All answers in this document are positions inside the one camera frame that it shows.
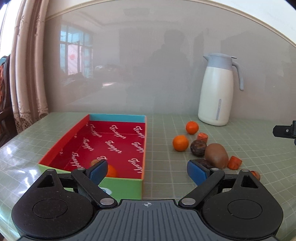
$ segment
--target dried fruit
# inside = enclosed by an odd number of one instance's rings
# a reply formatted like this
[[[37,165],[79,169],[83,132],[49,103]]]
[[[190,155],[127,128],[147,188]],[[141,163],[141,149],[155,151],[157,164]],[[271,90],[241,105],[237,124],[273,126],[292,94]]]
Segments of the dried fruit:
[[[208,161],[206,161],[205,159],[196,159],[196,161],[199,164],[201,164],[202,166],[204,166],[205,168],[208,168],[208,169],[213,168],[213,166]]]
[[[207,144],[201,140],[195,140],[190,145],[190,150],[193,155],[203,157],[205,155]]]

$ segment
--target chair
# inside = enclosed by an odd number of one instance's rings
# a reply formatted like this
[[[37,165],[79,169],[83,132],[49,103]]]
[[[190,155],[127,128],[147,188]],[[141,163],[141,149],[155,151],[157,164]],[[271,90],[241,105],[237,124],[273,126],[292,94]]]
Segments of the chair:
[[[9,85],[10,55],[0,59],[0,147],[17,135]]]

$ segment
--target beige curtain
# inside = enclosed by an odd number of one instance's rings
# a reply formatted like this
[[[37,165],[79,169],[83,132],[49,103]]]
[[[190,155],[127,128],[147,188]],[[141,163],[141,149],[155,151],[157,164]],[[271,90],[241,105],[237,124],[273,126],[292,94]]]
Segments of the beige curtain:
[[[10,55],[10,92],[18,133],[48,114],[43,37],[49,0],[22,0]]]

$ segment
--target table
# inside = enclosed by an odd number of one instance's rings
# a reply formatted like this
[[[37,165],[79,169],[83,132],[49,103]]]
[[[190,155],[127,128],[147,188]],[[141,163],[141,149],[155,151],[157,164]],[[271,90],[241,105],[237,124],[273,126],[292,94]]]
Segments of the table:
[[[37,163],[42,156],[75,123],[87,113],[54,112],[17,135],[0,148],[0,232],[8,241],[19,237],[12,220],[11,209],[32,183],[40,176]],[[296,235],[296,146],[293,140],[275,138],[275,123],[263,120],[233,119],[223,127],[202,123],[197,116],[147,115],[148,134],[144,199],[177,201],[196,187],[186,172],[186,164],[196,159],[188,148],[176,152],[172,140],[185,134],[185,124],[198,122],[200,132],[209,135],[208,144],[222,144],[229,157],[243,160],[240,169],[261,174],[261,183],[276,198],[284,211],[278,231],[279,239],[290,240]],[[226,173],[238,173],[226,169]]]

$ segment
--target thermos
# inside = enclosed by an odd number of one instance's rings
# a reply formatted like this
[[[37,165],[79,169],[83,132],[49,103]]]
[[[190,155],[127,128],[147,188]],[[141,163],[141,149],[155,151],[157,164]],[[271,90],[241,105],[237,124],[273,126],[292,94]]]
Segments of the thermos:
[[[244,81],[238,63],[232,57],[221,53],[204,56],[208,61],[202,82],[198,118],[213,126],[224,126],[228,123],[232,97],[233,72],[237,68],[239,89],[244,90]]]

